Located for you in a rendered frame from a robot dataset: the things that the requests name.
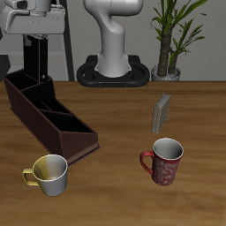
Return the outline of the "dark brown desk caddy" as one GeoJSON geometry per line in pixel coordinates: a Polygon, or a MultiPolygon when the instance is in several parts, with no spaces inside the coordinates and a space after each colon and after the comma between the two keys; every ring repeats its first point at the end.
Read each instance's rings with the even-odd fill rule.
{"type": "Polygon", "coordinates": [[[49,153],[73,165],[100,149],[98,133],[56,98],[53,79],[39,83],[19,70],[4,84],[11,110],[49,153]]]}

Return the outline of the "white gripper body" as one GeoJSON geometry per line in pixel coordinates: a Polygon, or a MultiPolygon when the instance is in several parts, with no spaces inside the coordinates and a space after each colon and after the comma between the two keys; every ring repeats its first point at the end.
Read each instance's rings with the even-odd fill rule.
{"type": "Polygon", "coordinates": [[[43,16],[34,16],[29,10],[5,6],[1,28],[6,34],[62,34],[64,32],[65,9],[62,5],[51,5],[51,11],[43,16]]]}

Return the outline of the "green pot plant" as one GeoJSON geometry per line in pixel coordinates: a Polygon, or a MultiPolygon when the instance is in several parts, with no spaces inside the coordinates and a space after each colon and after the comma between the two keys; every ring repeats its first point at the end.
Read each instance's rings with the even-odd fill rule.
{"type": "Polygon", "coordinates": [[[207,0],[197,0],[191,4],[191,1],[188,0],[181,9],[178,9],[177,0],[161,0],[161,10],[154,8],[157,17],[152,19],[152,23],[156,21],[160,26],[156,27],[155,31],[158,34],[156,39],[161,43],[161,47],[158,65],[151,70],[152,81],[179,81],[181,71],[176,67],[178,56],[182,53],[189,53],[186,48],[190,44],[204,39],[204,36],[199,36],[202,25],[197,26],[188,34],[193,19],[183,25],[180,24],[182,19],[207,2],[207,0]]]}

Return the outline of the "yellow and white mug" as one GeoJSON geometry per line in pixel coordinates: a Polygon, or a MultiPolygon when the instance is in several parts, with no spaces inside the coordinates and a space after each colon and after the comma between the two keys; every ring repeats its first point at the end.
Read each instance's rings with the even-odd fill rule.
{"type": "Polygon", "coordinates": [[[39,158],[31,169],[24,169],[22,177],[26,185],[39,186],[50,197],[61,194],[67,186],[67,161],[58,154],[39,158]]]}

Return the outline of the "black book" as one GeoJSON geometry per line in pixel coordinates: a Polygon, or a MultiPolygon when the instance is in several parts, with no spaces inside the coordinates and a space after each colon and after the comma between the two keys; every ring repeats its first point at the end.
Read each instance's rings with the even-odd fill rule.
{"type": "Polygon", "coordinates": [[[48,39],[28,35],[32,46],[24,43],[24,73],[38,83],[48,80],[48,39]]]}

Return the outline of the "red patterned mug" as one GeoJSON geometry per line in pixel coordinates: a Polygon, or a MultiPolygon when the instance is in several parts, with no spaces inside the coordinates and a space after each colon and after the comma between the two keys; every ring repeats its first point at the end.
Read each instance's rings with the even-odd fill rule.
{"type": "Polygon", "coordinates": [[[162,138],[153,144],[152,151],[142,152],[139,161],[144,170],[152,176],[155,183],[163,186],[171,185],[183,153],[184,149],[178,141],[162,138]],[[144,158],[148,156],[153,160],[151,168],[144,163],[144,158]]]}

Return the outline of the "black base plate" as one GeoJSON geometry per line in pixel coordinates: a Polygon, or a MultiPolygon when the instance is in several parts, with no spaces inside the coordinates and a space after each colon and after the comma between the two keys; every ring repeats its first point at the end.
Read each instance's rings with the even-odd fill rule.
{"type": "Polygon", "coordinates": [[[77,70],[77,81],[84,87],[142,87],[150,79],[148,68],[142,64],[139,57],[129,55],[131,70],[124,76],[108,78],[94,68],[97,65],[97,55],[91,55],[77,70]]]}

